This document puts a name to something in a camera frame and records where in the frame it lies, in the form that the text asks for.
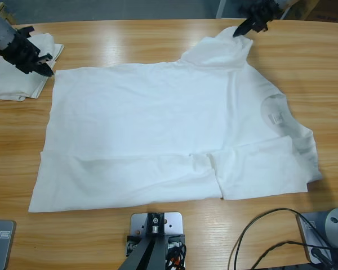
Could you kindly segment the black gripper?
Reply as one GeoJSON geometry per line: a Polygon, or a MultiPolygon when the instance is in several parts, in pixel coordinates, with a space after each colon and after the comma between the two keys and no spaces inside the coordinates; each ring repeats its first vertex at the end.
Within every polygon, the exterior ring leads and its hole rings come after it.
{"type": "Polygon", "coordinates": [[[25,74],[36,72],[42,76],[51,77],[54,72],[47,62],[52,60],[52,55],[50,53],[39,55],[41,50],[28,39],[33,31],[32,26],[14,29],[12,41],[7,42],[4,48],[0,49],[0,56],[25,74]]]}
{"type": "Polygon", "coordinates": [[[236,28],[233,38],[245,35],[250,30],[257,33],[267,31],[268,22],[276,19],[282,9],[278,1],[256,1],[248,6],[242,6],[239,11],[246,19],[236,28]]]}

